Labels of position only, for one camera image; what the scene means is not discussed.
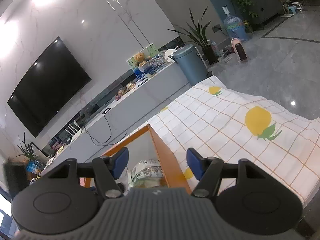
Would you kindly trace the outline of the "snack pile on console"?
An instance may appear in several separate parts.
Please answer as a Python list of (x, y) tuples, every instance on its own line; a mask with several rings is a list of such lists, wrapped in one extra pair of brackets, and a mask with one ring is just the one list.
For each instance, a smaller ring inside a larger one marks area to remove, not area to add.
[(116, 94), (116, 100), (120, 100), (122, 96), (124, 96), (129, 91), (135, 89), (136, 84), (132, 81), (130, 81), (128, 84), (126, 84), (124, 87), (120, 88)]

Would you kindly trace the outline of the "blue water jug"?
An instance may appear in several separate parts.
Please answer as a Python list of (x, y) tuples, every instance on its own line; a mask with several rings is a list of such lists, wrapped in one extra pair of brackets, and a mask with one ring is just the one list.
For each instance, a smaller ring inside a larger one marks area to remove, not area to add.
[(248, 35), (245, 30), (244, 23), (242, 20), (236, 16), (233, 16), (227, 6), (222, 7), (226, 18), (223, 21), (223, 25), (225, 27), (225, 30), (227, 31), (230, 39), (232, 40), (233, 38), (239, 39), (241, 42), (248, 41)]

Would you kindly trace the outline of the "teddy bear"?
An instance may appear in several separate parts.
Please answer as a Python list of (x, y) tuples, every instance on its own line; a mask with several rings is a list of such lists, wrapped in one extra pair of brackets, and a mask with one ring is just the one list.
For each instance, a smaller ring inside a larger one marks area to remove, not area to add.
[(137, 53), (134, 55), (135, 66), (139, 67), (140, 64), (146, 61), (146, 57), (144, 53)]

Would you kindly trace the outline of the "grey blue trash can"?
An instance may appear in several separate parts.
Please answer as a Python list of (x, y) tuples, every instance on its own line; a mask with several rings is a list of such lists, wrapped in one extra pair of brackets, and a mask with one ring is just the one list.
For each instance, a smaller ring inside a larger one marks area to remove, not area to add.
[(180, 66), (192, 86), (207, 78), (207, 68), (194, 45), (188, 44), (179, 48), (173, 53), (172, 58)]

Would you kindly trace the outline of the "left side potted plant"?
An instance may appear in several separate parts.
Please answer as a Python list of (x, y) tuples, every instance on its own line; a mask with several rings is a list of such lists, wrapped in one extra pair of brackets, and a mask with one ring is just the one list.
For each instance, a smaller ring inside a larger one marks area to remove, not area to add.
[(26, 158), (28, 158), (31, 161), (39, 161), (40, 159), (38, 158), (38, 156), (34, 153), (33, 150), (33, 142), (26, 142), (25, 140), (25, 133), (23, 134), (23, 139), (19, 139), (20, 144), (17, 145), (17, 147), (20, 149), (20, 151), (22, 152), (20, 154), (20, 156), (24, 156)]

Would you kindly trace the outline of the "orange white storage box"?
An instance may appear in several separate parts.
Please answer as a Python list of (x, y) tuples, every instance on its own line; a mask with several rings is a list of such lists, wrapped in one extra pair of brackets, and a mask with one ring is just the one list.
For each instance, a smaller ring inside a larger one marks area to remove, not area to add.
[(102, 156), (111, 157), (123, 147), (127, 147), (129, 150), (129, 162), (120, 178), (116, 180), (116, 183), (124, 194), (127, 194), (131, 189), (129, 189), (128, 186), (127, 174), (129, 170), (133, 169), (139, 161), (149, 159), (159, 160), (167, 182), (167, 187), (182, 187), (188, 194), (191, 193), (190, 186), (174, 153), (150, 125), (144, 126), (122, 142), (112, 146)]

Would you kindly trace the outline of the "grey tv console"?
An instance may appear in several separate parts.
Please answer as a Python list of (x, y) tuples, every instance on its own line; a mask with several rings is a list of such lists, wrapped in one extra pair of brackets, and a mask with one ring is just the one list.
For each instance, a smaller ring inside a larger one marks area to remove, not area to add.
[(54, 158), (41, 175), (46, 174), (66, 159), (75, 158), (85, 163), (121, 141), (139, 126), (139, 120), (154, 109), (164, 106), (169, 98), (188, 84), (178, 64), (172, 62), (151, 79), (113, 101), (100, 111), (82, 133)]

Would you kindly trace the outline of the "black curved television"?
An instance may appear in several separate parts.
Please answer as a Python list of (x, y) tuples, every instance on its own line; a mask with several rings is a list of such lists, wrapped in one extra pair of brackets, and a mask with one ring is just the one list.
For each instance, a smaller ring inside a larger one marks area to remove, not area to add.
[(26, 129), (37, 137), (90, 81), (63, 40), (57, 37), (22, 77), (8, 105)]

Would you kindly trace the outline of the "lemon print checkered tablecloth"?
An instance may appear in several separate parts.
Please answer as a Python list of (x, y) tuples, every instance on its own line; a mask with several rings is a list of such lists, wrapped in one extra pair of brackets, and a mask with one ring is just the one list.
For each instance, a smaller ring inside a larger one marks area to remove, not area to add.
[(228, 89), (210, 77), (148, 120), (174, 153), (191, 188), (186, 151), (235, 164), (245, 158), (308, 204), (319, 189), (319, 119), (289, 112), (262, 96)]

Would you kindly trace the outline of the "pink space heater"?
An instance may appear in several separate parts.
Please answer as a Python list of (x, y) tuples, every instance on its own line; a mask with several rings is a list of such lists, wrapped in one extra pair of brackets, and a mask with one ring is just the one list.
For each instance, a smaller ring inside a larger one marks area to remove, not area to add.
[(231, 40), (231, 45), (239, 59), (239, 62), (245, 62), (248, 60), (248, 56), (244, 50), (242, 42), (238, 38), (233, 38)]

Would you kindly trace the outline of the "white wifi router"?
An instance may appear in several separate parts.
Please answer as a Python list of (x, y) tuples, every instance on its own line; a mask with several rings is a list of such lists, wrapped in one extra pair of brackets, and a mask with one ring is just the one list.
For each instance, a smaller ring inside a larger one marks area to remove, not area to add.
[(75, 119), (69, 122), (64, 129), (71, 135), (71, 141), (75, 140), (82, 133), (82, 128)]

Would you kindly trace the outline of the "potted long leaf plant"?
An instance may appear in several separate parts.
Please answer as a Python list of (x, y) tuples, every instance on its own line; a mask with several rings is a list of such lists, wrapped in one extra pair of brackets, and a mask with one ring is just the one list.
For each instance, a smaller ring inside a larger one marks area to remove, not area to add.
[(168, 29), (168, 30), (190, 38), (191, 42), (193, 42), (194, 44), (202, 48), (202, 52), (205, 55), (206, 59), (208, 60), (209, 64), (215, 64), (215, 63), (218, 63), (219, 60), (218, 60), (218, 57), (215, 55), (214, 50), (212, 48), (212, 44), (211, 42), (208, 41), (208, 38), (206, 35), (206, 30), (209, 27), (211, 21), (207, 22), (205, 25), (203, 25), (202, 23), (203, 17), (205, 16), (207, 9), (208, 7), (205, 8), (205, 10), (201, 15), (201, 18), (197, 22), (195, 22), (193, 13), (191, 9), (189, 9), (190, 19), (192, 22), (192, 25), (187, 23), (189, 30), (183, 27), (180, 27), (182, 31), (179, 31), (176, 29)]

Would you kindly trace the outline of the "green white snack bag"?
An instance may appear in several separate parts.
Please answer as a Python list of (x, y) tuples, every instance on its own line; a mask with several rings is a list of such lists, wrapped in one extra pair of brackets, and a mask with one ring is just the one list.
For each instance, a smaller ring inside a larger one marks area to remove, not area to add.
[(167, 182), (158, 159), (139, 161), (128, 172), (128, 186), (130, 188), (167, 187)]

